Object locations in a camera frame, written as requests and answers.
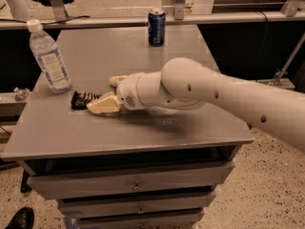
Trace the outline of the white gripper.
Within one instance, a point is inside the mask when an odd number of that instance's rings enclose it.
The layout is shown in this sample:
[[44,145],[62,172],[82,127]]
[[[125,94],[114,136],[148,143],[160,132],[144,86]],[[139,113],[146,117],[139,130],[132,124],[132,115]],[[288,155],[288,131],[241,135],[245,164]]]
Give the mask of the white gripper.
[[144,81],[144,73],[133,73],[128,76],[117,75],[109,78],[109,83],[116,88],[117,95],[113,92],[107,92],[101,97],[87,104],[88,110],[95,114],[112,114],[121,109],[121,105],[131,111],[143,110],[146,103],[146,93],[148,85]]

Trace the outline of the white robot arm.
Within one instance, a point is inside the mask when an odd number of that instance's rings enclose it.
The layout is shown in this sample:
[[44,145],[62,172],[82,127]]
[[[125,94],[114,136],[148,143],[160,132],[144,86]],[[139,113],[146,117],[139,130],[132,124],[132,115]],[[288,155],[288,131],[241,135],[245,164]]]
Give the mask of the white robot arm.
[[243,80],[189,58],[168,61],[161,71],[113,76],[113,92],[87,104],[95,115],[148,107],[195,110],[211,103],[302,151],[305,150],[305,95]]

